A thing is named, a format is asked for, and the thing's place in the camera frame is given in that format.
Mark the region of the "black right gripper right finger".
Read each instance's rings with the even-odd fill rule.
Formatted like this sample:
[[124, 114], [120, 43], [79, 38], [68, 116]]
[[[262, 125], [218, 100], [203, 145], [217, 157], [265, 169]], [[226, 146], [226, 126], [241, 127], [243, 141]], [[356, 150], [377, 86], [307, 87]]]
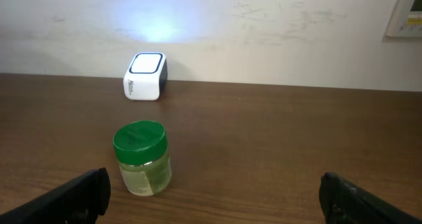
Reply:
[[336, 173], [321, 176], [318, 197], [327, 224], [421, 224]]

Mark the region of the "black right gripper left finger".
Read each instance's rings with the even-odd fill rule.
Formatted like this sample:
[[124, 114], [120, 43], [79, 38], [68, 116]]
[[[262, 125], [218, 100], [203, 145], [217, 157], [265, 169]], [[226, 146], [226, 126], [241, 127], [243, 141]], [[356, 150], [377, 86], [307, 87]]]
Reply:
[[93, 169], [1, 215], [8, 224], [95, 223], [111, 196], [106, 168]]

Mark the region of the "green lid plastic jar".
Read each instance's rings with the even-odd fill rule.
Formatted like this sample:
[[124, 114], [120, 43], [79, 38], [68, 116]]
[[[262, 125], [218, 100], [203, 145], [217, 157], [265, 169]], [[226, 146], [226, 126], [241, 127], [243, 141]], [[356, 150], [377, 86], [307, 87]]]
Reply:
[[137, 121], [120, 128], [113, 137], [119, 169], [128, 191], [153, 196], [170, 183], [172, 170], [164, 126]]

